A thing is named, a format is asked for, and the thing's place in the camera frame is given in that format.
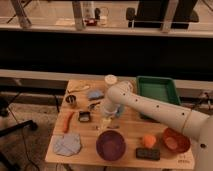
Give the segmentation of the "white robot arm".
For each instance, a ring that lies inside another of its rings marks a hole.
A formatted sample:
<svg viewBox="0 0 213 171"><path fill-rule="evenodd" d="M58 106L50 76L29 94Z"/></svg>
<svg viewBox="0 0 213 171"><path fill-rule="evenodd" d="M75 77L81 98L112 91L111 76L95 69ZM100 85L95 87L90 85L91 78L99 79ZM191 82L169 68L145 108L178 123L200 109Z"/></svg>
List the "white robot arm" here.
<svg viewBox="0 0 213 171"><path fill-rule="evenodd" d="M213 116L139 96L133 92L133 85L129 81L119 82L107 89L100 111L104 117L110 117L116 114L121 105L131 107L196 140L198 149L194 171L213 171Z"/></svg>

